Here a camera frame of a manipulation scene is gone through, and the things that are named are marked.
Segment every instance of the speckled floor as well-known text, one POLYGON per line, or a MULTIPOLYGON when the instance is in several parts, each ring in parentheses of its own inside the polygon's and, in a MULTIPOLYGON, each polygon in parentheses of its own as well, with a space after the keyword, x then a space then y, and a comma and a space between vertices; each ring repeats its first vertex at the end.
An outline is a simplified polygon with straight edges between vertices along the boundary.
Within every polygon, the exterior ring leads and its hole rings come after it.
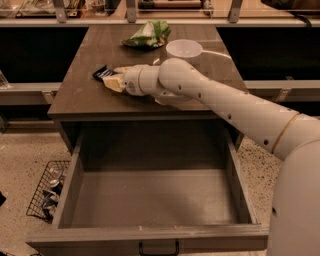
MULTIPOLYGON (((257 215, 269 224, 275 180, 281 161, 245 138, 239 158, 257 215)), ((28 233, 50 229, 26 211, 49 161, 70 160, 60 135, 51 129, 7 129, 0 133, 0 191, 6 202, 0 207, 0 251, 16 256, 37 253, 25 244, 28 233)), ((254 253, 265 255, 265 252, 254 253)), ((214 253, 201 256, 242 256, 249 253, 214 253)))

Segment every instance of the drawer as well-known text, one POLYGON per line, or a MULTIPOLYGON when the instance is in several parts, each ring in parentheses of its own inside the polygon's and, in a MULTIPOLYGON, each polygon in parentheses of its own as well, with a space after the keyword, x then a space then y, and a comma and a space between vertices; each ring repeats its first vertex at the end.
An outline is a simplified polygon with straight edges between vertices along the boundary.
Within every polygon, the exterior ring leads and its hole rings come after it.
POLYGON ((44 255, 144 255, 266 248, 222 120, 87 122, 44 255))

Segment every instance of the plastic bag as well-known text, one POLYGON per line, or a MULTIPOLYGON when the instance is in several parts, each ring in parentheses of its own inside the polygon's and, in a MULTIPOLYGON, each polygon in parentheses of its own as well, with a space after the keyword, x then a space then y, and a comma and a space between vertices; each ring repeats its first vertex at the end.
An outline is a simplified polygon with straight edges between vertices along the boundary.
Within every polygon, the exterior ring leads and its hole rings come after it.
POLYGON ((166 21, 151 20, 121 43, 130 47, 155 49, 168 42, 170 32, 171 29, 166 21))

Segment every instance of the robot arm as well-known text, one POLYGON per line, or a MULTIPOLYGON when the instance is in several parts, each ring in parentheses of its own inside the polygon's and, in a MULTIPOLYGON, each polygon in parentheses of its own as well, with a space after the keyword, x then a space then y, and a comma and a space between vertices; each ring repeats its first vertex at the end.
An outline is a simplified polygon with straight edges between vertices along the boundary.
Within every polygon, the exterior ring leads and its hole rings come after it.
POLYGON ((213 81, 181 59, 134 66, 124 81, 132 95, 196 99, 282 160, 299 145, 320 138, 318 119, 213 81))
POLYGON ((320 122, 210 80, 180 59, 124 73, 132 95, 196 99, 284 160, 274 193, 268 256, 320 255, 320 122))

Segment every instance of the dark wood tabletop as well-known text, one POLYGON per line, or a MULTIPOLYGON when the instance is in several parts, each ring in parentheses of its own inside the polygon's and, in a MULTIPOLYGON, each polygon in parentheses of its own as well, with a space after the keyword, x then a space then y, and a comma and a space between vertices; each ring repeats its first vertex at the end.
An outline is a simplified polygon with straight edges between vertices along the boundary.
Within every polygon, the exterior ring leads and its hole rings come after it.
MULTIPOLYGON (((56 120, 108 120, 108 118, 169 117, 209 114, 209 110, 191 100, 178 106, 163 106, 150 96, 133 97, 105 88, 92 74, 104 65, 114 69, 136 64, 154 65, 167 58, 165 46, 155 50, 134 49, 121 45, 142 25, 90 25, 85 38, 65 76, 49 110, 56 120)), ((232 59, 214 25, 170 25, 169 41, 191 39, 202 44, 200 64, 196 68, 204 75, 241 90, 246 90, 232 59)))

